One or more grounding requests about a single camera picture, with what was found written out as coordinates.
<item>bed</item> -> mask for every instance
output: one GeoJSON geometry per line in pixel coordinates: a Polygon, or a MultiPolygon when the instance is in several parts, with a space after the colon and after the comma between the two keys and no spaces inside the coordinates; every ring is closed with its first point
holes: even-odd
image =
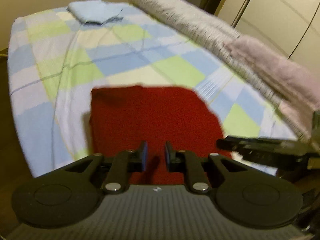
{"type": "MultiPolygon", "coordinates": [[[[274,104],[227,60],[128,3],[120,22],[81,25],[67,8],[18,18],[8,72],[17,134],[34,177],[92,153],[93,87],[182,86],[215,113],[225,135],[296,139],[274,104]]],[[[236,31],[221,32],[236,35],[236,31]]],[[[247,163],[270,174],[276,169],[247,163]]]]}

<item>floor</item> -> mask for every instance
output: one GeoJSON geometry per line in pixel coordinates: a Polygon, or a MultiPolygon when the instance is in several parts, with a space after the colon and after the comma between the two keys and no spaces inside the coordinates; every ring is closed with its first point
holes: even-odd
{"type": "Polygon", "coordinates": [[[10,203],[12,192],[32,178],[14,128],[5,57],[0,57],[0,102],[0,235],[5,237],[18,225],[10,203]]]}

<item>mattress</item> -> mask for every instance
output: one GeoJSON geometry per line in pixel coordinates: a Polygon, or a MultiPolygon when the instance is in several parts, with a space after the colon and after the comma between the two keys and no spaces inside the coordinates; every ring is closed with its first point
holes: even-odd
{"type": "MultiPolygon", "coordinates": [[[[93,87],[189,88],[218,116],[226,136],[296,138],[272,104],[228,65],[138,8],[119,5],[123,20],[103,26],[81,25],[66,8],[13,23],[10,98],[34,177],[92,153],[93,87]]],[[[271,174],[276,170],[247,164],[271,174]]]]}

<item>red cloth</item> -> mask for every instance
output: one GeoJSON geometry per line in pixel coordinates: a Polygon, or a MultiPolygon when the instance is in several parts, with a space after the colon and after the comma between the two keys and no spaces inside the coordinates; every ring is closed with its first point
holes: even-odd
{"type": "Polygon", "coordinates": [[[206,157],[223,138],[219,121],[204,102],[188,89],[141,86],[92,90],[91,131],[94,152],[114,156],[148,142],[147,168],[135,172],[131,184],[183,184],[181,173],[168,173],[164,143],[206,157]]]}

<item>folded light blue cloth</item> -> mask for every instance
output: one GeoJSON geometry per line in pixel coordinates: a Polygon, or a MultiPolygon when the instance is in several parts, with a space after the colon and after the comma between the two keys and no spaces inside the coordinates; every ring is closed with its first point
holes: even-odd
{"type": "Polygon", "coordinates": [[[110,21],[122,20],[123,17],[118,17],[122,10],[121,4],[105,3],[101,0],[89,0],[71,2],[68,5],[68,10],[81,23],[107,23],[110,21]]]}

